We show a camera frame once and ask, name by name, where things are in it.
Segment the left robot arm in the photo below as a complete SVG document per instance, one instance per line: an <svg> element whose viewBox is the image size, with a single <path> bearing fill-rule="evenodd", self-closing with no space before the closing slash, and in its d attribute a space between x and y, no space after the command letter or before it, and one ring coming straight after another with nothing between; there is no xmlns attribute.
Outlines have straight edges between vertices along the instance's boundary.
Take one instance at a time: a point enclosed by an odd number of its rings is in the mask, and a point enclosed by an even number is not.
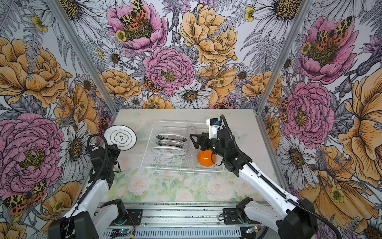
<svg viewBox="0 0 382 239"><path fill-rule="evenodd" d="M50 239L100 239L112 223L122 223L127 212L120 199L112 200L96 209L114 181L114 166L120 154L116 144L107 148L91 146L91 160L95 174L85 192L62 218L48 228Z"/></svg>

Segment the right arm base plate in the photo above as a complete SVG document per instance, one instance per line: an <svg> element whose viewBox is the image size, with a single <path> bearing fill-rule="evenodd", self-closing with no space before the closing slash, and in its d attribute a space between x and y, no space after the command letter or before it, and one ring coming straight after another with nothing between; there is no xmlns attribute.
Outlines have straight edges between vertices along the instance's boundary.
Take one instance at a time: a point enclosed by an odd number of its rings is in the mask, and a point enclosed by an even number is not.
<svg viewBox="0 0 382 239"><path fill-rule="evenodd" d="M247 221L239 217L236 208L223 208L222 216L220 216L219 218L222 219L225 225L248 224Z"/></svg>

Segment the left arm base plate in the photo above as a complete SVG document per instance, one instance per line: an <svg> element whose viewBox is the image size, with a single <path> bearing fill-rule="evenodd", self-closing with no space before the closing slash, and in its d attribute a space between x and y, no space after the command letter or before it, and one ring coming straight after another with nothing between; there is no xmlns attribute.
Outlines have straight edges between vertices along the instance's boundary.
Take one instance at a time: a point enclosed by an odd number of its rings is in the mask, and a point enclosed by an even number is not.
<svg viewBox="0 0 382 239"><path fill-rule="evenodd" d="M118 224L121 226L140 226L142 217L142 209L126 209L126 216Z"/></svg>

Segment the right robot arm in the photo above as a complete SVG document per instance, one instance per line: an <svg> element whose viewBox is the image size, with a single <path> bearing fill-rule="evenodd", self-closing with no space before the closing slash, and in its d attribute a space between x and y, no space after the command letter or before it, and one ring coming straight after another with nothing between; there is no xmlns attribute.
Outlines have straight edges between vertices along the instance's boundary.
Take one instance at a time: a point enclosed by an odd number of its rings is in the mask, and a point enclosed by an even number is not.
<svg viewBox="0 0 382 239"><path fill-rule="evenodd" d="M245 198L236 206L240 222L258 222L278 233L281 239L312 239L318 230L314 208L307 200L299 200L281 188L243 153L235 139L221 130L217 137L208 133L191 134L196 149L211 150L222 157L225 168L255 189L270 207L264 207L252 198Z"/></svg>

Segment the white wire dish rack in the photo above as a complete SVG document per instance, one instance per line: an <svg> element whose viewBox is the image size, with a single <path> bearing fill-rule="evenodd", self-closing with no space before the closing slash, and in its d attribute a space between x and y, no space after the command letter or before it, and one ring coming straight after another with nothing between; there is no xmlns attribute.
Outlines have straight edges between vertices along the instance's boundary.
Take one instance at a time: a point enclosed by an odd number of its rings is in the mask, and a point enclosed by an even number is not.
<svg viewBox="0 0 382 239"><path fill-rule="evenodd" d="M200 149L195 149L191 134L208 133L202 122L160 121L153 123L141 166L154 171L214 174L222 166L203 166L198 161Z"/></svg>

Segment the white plate green rim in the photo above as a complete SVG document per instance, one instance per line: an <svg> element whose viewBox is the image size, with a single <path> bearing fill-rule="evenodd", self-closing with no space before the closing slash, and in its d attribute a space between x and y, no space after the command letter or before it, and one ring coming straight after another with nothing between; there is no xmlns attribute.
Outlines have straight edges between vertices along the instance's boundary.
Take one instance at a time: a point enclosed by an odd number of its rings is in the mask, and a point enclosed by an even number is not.
<svg viewBox="0 0 382 239"><path fill-rule="evenodd" d="M116 144L121 151L132 149L137 143L136 133L125 125L113 125L103 134L108 145Z"/></svg>

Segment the watermelon pattern plate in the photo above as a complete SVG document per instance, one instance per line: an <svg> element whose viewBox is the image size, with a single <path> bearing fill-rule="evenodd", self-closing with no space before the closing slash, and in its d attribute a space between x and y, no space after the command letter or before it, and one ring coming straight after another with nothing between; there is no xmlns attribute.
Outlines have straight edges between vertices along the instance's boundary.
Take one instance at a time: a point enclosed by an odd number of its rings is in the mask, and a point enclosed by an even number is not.
<svg viewBox="0 0 382 239"><path fill-rule="evenodd" d="M175 146L155 146L151 148L151 151L155 154L161 154L161 155L185 155L187 152L182 149Z"/></svg>

